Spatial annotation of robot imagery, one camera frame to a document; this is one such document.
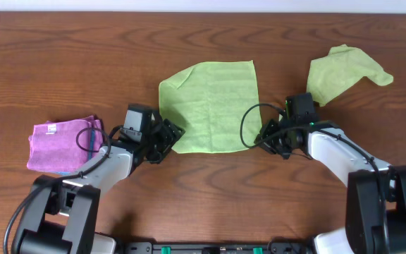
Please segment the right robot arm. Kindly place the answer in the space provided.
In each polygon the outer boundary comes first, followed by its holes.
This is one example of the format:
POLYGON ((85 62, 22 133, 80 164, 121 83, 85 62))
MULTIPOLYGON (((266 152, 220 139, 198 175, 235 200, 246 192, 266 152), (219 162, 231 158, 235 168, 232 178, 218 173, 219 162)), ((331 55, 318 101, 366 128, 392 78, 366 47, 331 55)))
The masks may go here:
POLYGON ((300 149, 346 186, 345 226, 315 237, 316 253, 406 252, 406 166, 373 157, 331 121, 270 120, 254 142, 285 159, 300 149))

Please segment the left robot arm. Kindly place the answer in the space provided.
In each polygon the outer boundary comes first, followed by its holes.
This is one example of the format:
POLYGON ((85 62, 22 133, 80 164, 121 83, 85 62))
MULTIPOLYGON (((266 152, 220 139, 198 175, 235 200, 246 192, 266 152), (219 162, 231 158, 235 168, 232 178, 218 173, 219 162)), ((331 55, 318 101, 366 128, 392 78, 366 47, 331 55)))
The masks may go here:
POLYGON ((95 231, 101 197, 143 163, 161 163, 185 130, 168 119, 117 126, 97 155, 74 174, 41 175, 9 220, 4 253, 115 253, 117 242, 95 231))

